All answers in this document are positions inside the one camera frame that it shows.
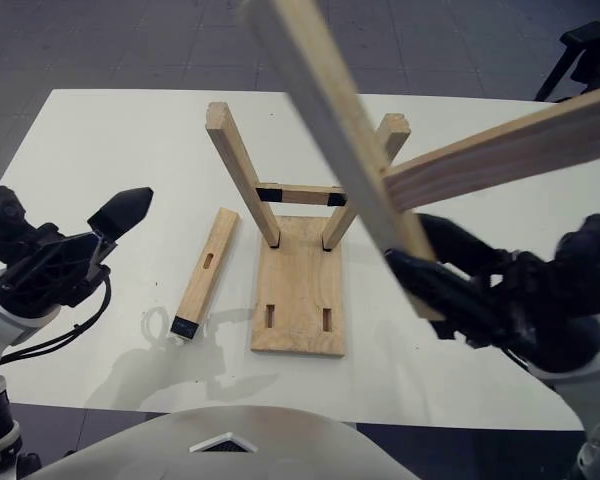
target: wooden base board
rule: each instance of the wooden base board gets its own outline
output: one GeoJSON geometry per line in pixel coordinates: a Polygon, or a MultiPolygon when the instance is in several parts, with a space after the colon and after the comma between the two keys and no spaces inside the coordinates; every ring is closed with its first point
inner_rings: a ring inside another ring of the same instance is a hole
{"type": "Polygon", "coordinates": [[[343,356],[342,248],[322,249],[329,221],[276,217],[280,246],[260,252],[251,350],[343,356]]]}

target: wood grain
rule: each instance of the wood grain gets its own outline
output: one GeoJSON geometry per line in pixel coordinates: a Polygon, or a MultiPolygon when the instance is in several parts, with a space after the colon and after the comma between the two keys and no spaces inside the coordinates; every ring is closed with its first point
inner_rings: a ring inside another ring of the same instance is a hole
{"type": "Polygon", "coordinates": [[[304,205],[330,205],[338,200],[346,203],[346,195],[340,187],[314,187],[310,185],[283,185],[280,183],[257,183],[256,191],[262,201],[280,203],[300,203],[304,205]],[[279,199],[266,200],[265,197],[279,195],[279,199]]]}
{"type": "Polygon", "coordinates": [[[276,247],[280,229],[269,204],[258,197],[255,189],[258,175],[226,103],[209,104],[206,129],[262,236],[270,247],[276,247]]]}
{"type": "MultiPolygon", "coordinates": [[[[430,251],[420,235],[411,234],[386,192],[378,168],[388,164],[387,156],[316,3],[248,0],[241,16],[267,51],[376,246],[418,256],[430,251]]],[[[440,317],[423,303],[414,309],[424,318],[440,317]]]]}
{"type": "Polygon", "coordinates": [[[491,128],[386,171],[400,210],[600,158],[600,90],[491,128]]]}
{"type": "Polygon", "coordinates": [[[342,250],[322,250],[327,218],[276,218],[280,247],[260,251],[251,349],[342,356],[342,250]]]}
{"type": "MultiPolygon", "coordinates": [[[[387,157],[384,163],[385,159],[380,159],[381,163],[376,166],[378,171],[383,172],[389,166],[410,134],[411,129],[404,115],[388,113],[383,117],[376,129],[376,138],[384,147],[387,157]]],[[[326,250],[332,249],[342,240],[357,216],[358,213],[351,204],[336,208],[322,233],[322,244],[326,250]]]]}
{"type": "Polygon", "coordinates": [[[239,221],[240,217],[236,212],[226,208],[218,210],[207,242],[180,302],[177,317],[196,324],[202,323],[239,221]]]}

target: white table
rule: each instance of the white table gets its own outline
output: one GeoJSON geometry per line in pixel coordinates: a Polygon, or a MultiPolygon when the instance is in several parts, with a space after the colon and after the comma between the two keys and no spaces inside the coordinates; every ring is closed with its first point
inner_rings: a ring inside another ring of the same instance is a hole
{"type": "MultiPolygon", "coordinates": [[[[396,163],[543,104],[365,95],[377,124],[403,112],[413,134],[396,163]]],[[[348,353],[342,359],[256,354],[250,309],[260,238],[204,129],[211,101],[227,101],[262,181],[337,182],[284,95],[246,92],[55,91],[4,176],[34,225],[67,234],[119,190],[149,185],[148,217],[106,262],[113,301],[100,322],[57,353],[1,369],[13,401],[176,411],[260,404],[344,421],[483,428],[577,429],[550,390],[493,349],[438,341],[414,315],[355,222],[344,238],[348,353]],[[218,207],[243,221],[203,332],[166,338],[218,207]]],[[[507,249],[548,258],[560,236],[600,211],[600,161],[429,205],[507,249]]],[[[326,207],[274,206],[328,215],[326,207]]],[[[94,312],[102,294],[61,315],[33,342],[94,312]]]]}

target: mortise hole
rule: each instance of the mortise hole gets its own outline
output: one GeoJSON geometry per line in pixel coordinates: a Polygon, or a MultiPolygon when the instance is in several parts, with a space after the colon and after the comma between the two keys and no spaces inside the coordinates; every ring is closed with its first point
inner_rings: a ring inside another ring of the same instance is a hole
{"type": "Polygon", "coordinates": [[[273,311],[275,309],[275,305],[267,305],[267,312],[264,319],[267,328],[273,328],[273,311]]]}
{"type": "Polygon", "coordinates": [[[213,253],[207,254],[207,258],[204,259],[204,264],[202,265],[202,268],[204,268],[205,270],[209,268],[209,265],[211,265],[211,260],[213,260],[213,253]]]}
{"type": "Polygon", "coordinates": [[[331,309],[323,308],[322,309],[322,330],[325,332],[330,332],[332,330],[331,325],[331,309]]]}

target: wooden beam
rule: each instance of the wooden beam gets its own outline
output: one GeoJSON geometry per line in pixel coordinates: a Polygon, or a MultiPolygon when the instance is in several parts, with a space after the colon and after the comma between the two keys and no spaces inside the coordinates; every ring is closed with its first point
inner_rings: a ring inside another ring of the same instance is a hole
{"type": "MultiPolygon", "coordinates": [[[[377,165],[379,172],[383,172],[389,166],[410,134],[409,122],[404,115],[388,113],[384,116],[376,129],[376,138],[387,153],[386,162],[385,158],[380,158],[381,163],[377,165]]],[[[336,208],[322,233],[322,246],[325,250],[333,249],[342,240],[357,215],[351,204],[336,208]]]]}
{"type": "Polygon", "coordinates": [[[400,210],[600,158],[600,90],[491,128],[386,171],[400,210]]]}
{"type": "Polygon", "coordinates": [[[239,220],[236,212],[226,208],[218,211],[171,326],[171,331],[180,337],[193,338],[204,320],[239,220]]]}
{"type": "Polygon", "coordinates": [[[267,245],[277,247],[280,242],[280,228],[271,207],[261,202],[258,197],[255,188],[259,183],[258,175],[226,103],[209,104],[206,129],[267,245]]]}
{"type": "MultiPolygon", "coordinates": [[[[387,156],[315,2],[249,0],[241,14],[377,247],[413,255],[430,250],[412,235],[385,191],[378,169],[388,164],[387,156]]],[[[439,317],[425,307],[414,305],[425,318],[439,317]]]]}
{"type": "Polygon", "coordinates": [[[347,203],[347,195],[340,187],[257,183],[256,191],[263,202],[301,203],[328,207],[338,207],[347,203]]]}

